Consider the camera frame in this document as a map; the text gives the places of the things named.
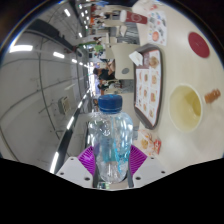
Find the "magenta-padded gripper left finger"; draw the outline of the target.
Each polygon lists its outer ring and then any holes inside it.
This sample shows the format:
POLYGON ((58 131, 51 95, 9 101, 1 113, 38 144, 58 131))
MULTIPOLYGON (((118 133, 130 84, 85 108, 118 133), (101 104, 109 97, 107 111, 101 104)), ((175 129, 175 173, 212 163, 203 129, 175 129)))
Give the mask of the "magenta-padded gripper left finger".
POLYGON ((92 187, 95 171, 95 157, 90 146, 77 157, 69 157, 56 175, 81 187, 92 187))

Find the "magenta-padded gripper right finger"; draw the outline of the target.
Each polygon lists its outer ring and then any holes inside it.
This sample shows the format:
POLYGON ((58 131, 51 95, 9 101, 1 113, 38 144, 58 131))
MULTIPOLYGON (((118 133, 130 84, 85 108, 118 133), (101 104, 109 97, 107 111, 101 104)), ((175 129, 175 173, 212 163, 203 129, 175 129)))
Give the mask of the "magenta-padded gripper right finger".
POLYGON ((129 155, 128 185, 143 187, 166 176, 166 170, 155 156, 147 156, 135 146, 129 155))

